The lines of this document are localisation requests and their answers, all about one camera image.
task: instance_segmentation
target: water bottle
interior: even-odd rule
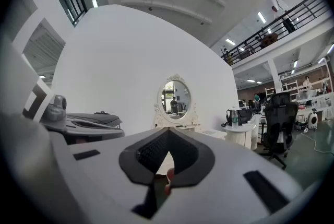
[[[239,126],[238,123],[238,111],[236,109],[236,106],[232,107],[232,127],[237,128]]]

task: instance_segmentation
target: black mesh chair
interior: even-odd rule
[[[269,152],[260,153],[262,156],[269,156],[269,160],[272,158],[278,160],[283,165],[283,169],[287,165],[278,155],[284,154],[293,144],[292,130],[298,112],[298,103],[289,101],[290,94],[285,93],[273,95],[271,105],[265,108],[267,132],[263,134],[261,141]],[[282,143],[277,142],[280,132],[283,132]]]

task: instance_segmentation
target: cable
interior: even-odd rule
[[[306,136],[304,133],[301,133],[301,134],[304,135],[305,137],[309,138],[310,140],[314,141],[314,150],[315,151],[322,152],[323,154],[332,154],[334,156],[334,153],[331,152],[331,151],[319,151],[319,150],[316,150],[315,147],[317,146],[317,141],[315,139],[310,138],[309,136]]]

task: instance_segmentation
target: curved white wall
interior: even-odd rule
[[[151,129],[165,80],[187,82],[202,125],[221,129],[237,105],[232,69],[203,43],[150,14],[118,5],[86,13],[59,58],[52,89],[67,112],[118,115],[126,135]]]

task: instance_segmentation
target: desk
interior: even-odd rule
[[[238,127],[231,127],[227,125],[224,127],[227,133],[225,140],[230,140],[250,149],[252,145],[252,130],[256,127],[256,125],[257,123]]]

